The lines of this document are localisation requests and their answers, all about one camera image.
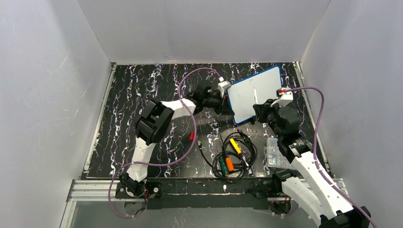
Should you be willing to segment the red capped whiteboard marker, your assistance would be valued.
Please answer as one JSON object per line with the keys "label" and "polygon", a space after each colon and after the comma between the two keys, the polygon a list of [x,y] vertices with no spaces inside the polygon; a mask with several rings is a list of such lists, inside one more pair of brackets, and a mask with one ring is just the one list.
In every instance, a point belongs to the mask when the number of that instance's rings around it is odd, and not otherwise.
{"label": "red capped whiteboard marker", "polygon": [[256,88],[254,87],[253,88],[253,93],[254,93],[254,104],[258,104],[258,96],[257,96],[257,90],[256,90]]}

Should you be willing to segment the blue framed whiteboard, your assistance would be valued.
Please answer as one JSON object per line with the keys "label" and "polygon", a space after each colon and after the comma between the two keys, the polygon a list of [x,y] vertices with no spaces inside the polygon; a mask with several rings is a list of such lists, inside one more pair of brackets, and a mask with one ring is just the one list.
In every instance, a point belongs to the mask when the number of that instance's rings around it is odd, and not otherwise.
{"label": "blue framed whiteboard", "polygon": [[257,90],[258,104],[263,104],[268,99],[276,99],[276,90],[281,88],[280,67],[273,66],[239,80],[227,90],[229,104],[234,111],[233,121],[235,124],[242,124],[255,116],[253,110],[254,87]]}

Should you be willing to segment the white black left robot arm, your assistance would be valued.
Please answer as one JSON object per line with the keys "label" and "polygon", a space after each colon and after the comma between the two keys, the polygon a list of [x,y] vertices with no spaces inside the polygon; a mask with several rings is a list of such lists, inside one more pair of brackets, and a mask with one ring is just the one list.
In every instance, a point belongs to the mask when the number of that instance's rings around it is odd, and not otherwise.
{"label": "white black left robot arm", "polygon": [[199,85],[184,98],[175,101],[150,100],[135,123],[135,147],[131,162],[126,173],[119,176],[123,190],[135,198],[145,195],[151,155],[173,119],[194,117],[204,108],[212,108],[217,114],[233,115],[225,95],[228,88],[230,85],[227,82],[219,83],[217,89]]}

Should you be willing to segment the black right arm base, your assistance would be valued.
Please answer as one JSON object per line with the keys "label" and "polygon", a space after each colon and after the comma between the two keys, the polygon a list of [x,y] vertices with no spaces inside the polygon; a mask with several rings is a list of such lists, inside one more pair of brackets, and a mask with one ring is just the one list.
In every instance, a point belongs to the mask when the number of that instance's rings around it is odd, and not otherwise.
{"label": "black right arm base", "polygon": [[290,216],[299,209],[298,204],[292,206],[292,198],[281,192],[279,185],[273,181],[251,183],[246,192],[258,199],[267,198],[269,202],[269,210],[274,216]]}

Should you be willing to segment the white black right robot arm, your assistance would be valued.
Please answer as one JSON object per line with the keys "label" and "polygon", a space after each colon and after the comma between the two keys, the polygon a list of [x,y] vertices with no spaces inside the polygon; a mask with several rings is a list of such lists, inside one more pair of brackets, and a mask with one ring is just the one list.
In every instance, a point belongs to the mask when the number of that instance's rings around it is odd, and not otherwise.
{"label": "white black right robot arm", "polygon": [[299,133],[300,118],[291,106],[280,107],[273,99],[253,105],[260,123],[268,124],[277,137],[279,151],[303,176],[304,182],[290,170],[273,174],[273,188],[291,197],[319,228],[368,228],[366,207],[350,203],[336,183],[322,176],[316,165],[313,144]]}

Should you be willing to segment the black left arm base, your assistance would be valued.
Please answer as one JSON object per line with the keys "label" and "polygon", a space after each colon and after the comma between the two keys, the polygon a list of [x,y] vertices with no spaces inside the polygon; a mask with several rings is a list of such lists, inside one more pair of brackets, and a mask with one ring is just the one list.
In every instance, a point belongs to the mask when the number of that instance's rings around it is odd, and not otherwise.
{"label": "black left arm base", "polygon": [[159,199],[162,196],[162,183],[159,181],[135,181],[129,174],[118,176],[115,198],[120,200],[139,200],[125,203],[125,209],[131,209],[128,216],[138,216],[147,209],[149,199]]}

